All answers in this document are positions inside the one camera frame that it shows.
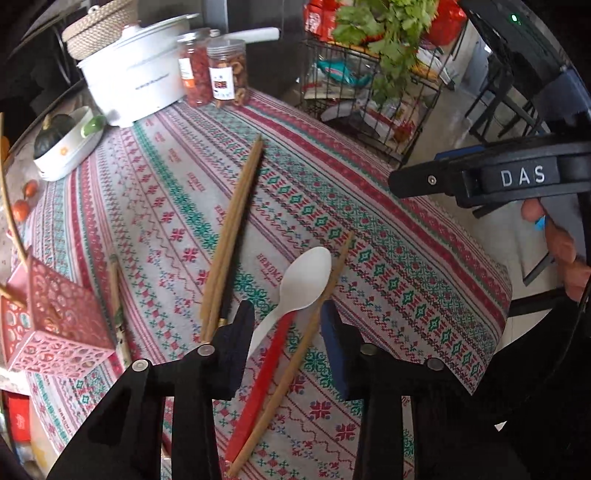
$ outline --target green squash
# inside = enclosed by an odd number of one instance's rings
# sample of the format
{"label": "green squash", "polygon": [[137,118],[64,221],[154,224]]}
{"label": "green squash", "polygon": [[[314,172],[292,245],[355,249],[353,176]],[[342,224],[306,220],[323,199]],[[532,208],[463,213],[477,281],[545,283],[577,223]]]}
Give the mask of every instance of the green squash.
{"label": "green squash", "polygon": [[51,115],[47,115],[43,119],[41,131],[35,139],[33,158],[36,160],[45,155],[62,138],[64,138],[64,135],[57,128],[51,126]]}
{"label": "green squash", "polygon": [[51,119],[51,126],[53,128],[57,128],[58,132],[62,135],[66,135],[74,126],[76,122],[70,115],[66,115],[65,113],[58,113],[54,115]]}

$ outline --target snack jar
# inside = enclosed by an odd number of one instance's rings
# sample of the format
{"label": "snack jar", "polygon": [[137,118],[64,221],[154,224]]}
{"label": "snack jar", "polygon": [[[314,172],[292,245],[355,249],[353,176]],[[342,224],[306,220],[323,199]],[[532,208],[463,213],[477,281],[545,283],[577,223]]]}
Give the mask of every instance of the snack jar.
{"label": "snack jar", "polygon": [[214,38],[207,44],[207,56],[216,106],[246,104],[248,74],[244,40]]}
{"label": "snack jar", "polygon": [[198,28],[177,37],[180,49],[178,64],[187,92],[187,103],[191,106],[205,105],[213,99],[207,59],[209,31],[209,28]]}

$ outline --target chopsticks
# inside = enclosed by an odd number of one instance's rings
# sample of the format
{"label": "chopsticks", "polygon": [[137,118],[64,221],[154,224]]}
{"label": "chopsticks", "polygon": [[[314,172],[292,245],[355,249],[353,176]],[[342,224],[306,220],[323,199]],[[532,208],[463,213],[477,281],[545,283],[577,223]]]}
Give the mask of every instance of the chopsticks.
{"label": "chopsticks", "polygon": [[113,326],[115,327],[115,337],[117,346],[115,352],[123,371],[127,370],[132,363],[129,345],[125,337],[125,323],[123,317],[123,307],[119,299],[119,280],[118,280],[117,255],[109,256],[109,288],[111,290],[111,308],[113,309]]}
{"label": "chopsticks", "polygon": [[[0,138],[4,135],[4,113],[0,112]],[[6,219],[8,221],[8,227],[12,232],[12,241],[14,242],[14,246],[17,248],[18,258],[21,263],[24,265],[25,269],[28,270],[27,267],[27,253],[25,251],[25,247],[22,244],[21,236],[18,234],[17,224],[14,221],[14,217],[12,215],[12,208],[10,207],[10,200],[8,199],[8,189],[6,187],[6,173],[4,172],[4,152],[0,153],[0,189],[2,190],[2,204],[4,205],[4,210],[6,211]]]}
{"label": "chopsticks", "polygon": [[256,445],[258,444],[259,440],[263,436],[263,434],[267,431],[267,427],[271,423],[271,420],[275,416],[275,411],[281,404],[283,397],[289,390],[292,380],[295,377],[295,374],[300,368],[300,364],[304,359],[308,348],[312,344],[312,340],[316,336],[318,332],[318,328],[320,325],[320,308],[322,304],[330,298],[333,293],[333,290],[336,288],[336,285],[339,281],[340,275],[343,271],[345,266],[345,261],[347,260],[347,254],[349,253],[349,248],[351,243],[353,242],[353,232],[349,232],[347,236],[347,240],[343,244],[340,250],[339,260],[330,274],[329,282],[320,297],[320,301],[317,304],[316,309],[308,323],[308,327],[304,332],[304,336],[301,338],[300,344],[298,345],[297,350],[295,351],[294,355],[291,357],[290,363],[287,365],[275,392],[269,399],[269,403],[267,407],[263,411],[261,418],[256,423],[251,435],[248,437],[248,440],[240,450],[240,453],[234,460],[226,474],[226,476],[232,478],[238,475],[238,472],[242,468],[242,466],[248,461],[251,457],[252,452],[254,451]]}
{"label": "chopsticks", "polygon": [[211,342],[218,326],[220,307],[222,305],[226,279],[236,244],[236,237],[240,230],[246,203],[250,197],[252,182],[261,159],[262,148],[263,141],[259,134],[252,144],[251,152],[238,178],[236,190],[232,195],[226,212],[226,219],[219,235],[201,303],[202,342]]}

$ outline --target patterned tablecloth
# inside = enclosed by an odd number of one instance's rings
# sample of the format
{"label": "patterned tablecloth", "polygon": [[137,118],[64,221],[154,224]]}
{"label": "patterned tablecloth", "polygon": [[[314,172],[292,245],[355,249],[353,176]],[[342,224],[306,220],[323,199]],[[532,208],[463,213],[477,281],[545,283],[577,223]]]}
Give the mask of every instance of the patterned tablecloth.
{"label": "patterned tablecloth", "polygon": [[[265,154],[234,303],[252,301],[260,321],[278,303],[278,285],[290,262],[316,245],[338,252],[352,229],[356,242],[334,294],[343,319],[397,358],[444,359],[473,391],[504,328],[511,299],[505,269],[429,200],[395,200],[387,189],[387,165],[260,93],[247,108],[178,103],[132,128],[108,130],[76,171],[47,185],[25,226],[25,242],[47,265],[92,289],[105,315],[106,261],[115,251],[133,357],[155,364],[178,359],[199,342],[209,264],[258,132]],[[298,321],[292,328],[276,380],[304,327]],[[215,402],[222,457],[259,368],[255,355],[236,397]],[[59,451],[120,372],[112,356],[84,380],[28,376],[34,405]],[[349,480],[360,417],[359,402],[339,400],[317,336],[241,476]],[[168,433],[171,418],[169,405]],[[405,426],[408,475],[408,416]],[[163,478],[169,477],[170,466],[163,465]]]}

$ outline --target dried fruit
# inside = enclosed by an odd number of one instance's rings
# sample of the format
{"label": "dried fruit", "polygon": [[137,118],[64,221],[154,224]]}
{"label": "dried fruit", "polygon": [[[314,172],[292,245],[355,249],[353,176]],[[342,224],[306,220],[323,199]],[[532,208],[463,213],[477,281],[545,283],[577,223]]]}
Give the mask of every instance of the dried fruit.
{"label": "dried fruit", "polygon": [[209,59],[205,44],[188,47],[191,72],[183,72],[187,103],[191,106],[205,105],[212,101],[212,82],[209,78]]}
{"label": "dried fruit", "polygon": [[230,81],[234,83],[234,98],[228,100],[216,99],[216,107],[220,108],[223,105],[231,105],[232,103],[238,106],[246,104],[246,101],[248,100],[248,75],[246,73],[246,57],[244,54],[230,54],[224,59],[209,57],[209,66],[212,69],[232,67],[232,80]]}

